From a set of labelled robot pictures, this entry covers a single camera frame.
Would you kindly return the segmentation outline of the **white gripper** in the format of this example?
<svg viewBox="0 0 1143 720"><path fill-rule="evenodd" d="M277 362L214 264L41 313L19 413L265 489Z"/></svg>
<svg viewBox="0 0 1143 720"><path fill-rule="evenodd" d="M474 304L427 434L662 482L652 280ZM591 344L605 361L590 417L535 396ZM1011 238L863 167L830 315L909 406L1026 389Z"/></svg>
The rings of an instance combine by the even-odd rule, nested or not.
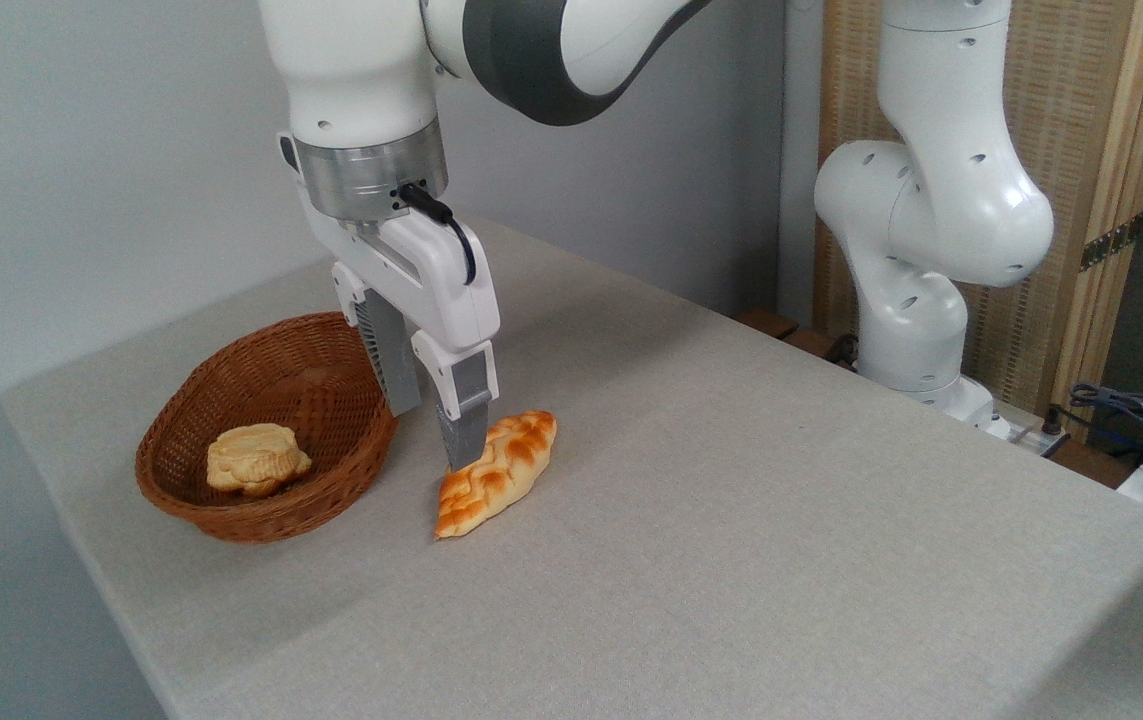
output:
<svg viewBox="0 0 1143 720"><path fill-rule="evenodd" d="M387 409L399 416L419 406L416 355L437 387L449 469L474 464L499 395L489 339L501 319L479 238L443 219L440 133L360 149L312 146L288 133L278 141L312 232L341 261L331 266L341 310ZM421 329L411 338L403 314Z"/></svg>

